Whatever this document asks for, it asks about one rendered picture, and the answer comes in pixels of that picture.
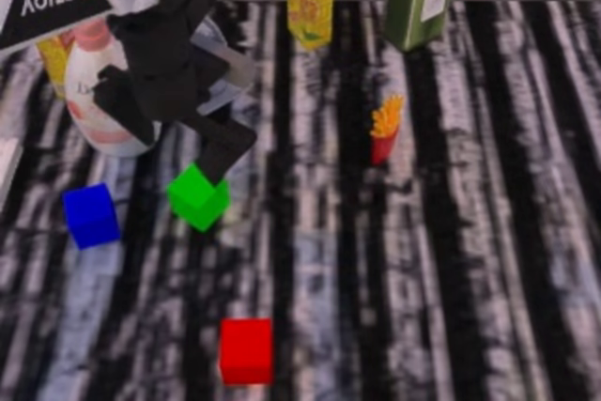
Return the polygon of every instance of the blue cube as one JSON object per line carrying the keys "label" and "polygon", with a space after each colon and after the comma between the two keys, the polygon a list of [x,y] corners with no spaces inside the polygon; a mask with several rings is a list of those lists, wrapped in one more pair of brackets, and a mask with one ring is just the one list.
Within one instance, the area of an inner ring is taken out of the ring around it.
{"label": "blue cube", "polygon": [[63,206],[67,228],[79,249],[121,238],[115,206],[106,184],[64,192]]}

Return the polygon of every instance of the green cube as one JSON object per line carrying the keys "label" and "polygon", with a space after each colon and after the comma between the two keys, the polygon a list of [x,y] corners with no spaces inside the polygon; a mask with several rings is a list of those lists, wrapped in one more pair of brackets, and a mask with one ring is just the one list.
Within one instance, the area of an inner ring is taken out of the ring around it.
{"label": "green cube", "polygon": [[227,181],[214,187],[195,164],[169,184],[167,198],[175,214],[201,232],[206,232],[230,204]]}

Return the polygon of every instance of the pink bottle cap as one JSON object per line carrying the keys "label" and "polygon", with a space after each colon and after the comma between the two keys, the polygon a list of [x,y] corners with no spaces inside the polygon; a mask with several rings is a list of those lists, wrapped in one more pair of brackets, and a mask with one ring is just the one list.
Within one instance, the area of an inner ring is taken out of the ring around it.
{"label": "pink bottle cap", "polygon": [[77,45],[87,52],[102,50],[111,42],[111,31],[103,19],[75,27],[73,36]]}

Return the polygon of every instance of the french fries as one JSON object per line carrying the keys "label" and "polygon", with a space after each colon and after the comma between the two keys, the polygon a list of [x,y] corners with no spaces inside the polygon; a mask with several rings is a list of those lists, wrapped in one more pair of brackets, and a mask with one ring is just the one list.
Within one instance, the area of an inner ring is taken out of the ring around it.
{"label": "french fries", "polygon": [[398,129],[401,123],[401,112],[405,105],[405,98],[397,94],[390,96],[384,104],[372,113],[374,127],[371,135],[375,138],[386,138]]}

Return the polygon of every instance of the striped tablecloth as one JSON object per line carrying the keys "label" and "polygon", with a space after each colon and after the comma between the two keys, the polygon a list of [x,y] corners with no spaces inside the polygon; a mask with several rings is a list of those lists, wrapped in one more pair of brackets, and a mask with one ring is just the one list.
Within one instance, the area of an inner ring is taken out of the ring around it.
{"label": "striped tablecloth", "polygon": [[[285,6],[222,5],[257,62],[257,146],[200,235],[165,186],[199,140],[137,161],[85,144],[33,49],[1,63],[25,151],[0,226],[0,401],[601,399],[601,4],[454,4],[401,56],[381,4],[339,4],[306,53]],[[366,165],[370,112],[408,97]],[[63,191],[106,181],[124,239],[78,254]],[[226,389],[220,320],[268,316],[275,383]]]}

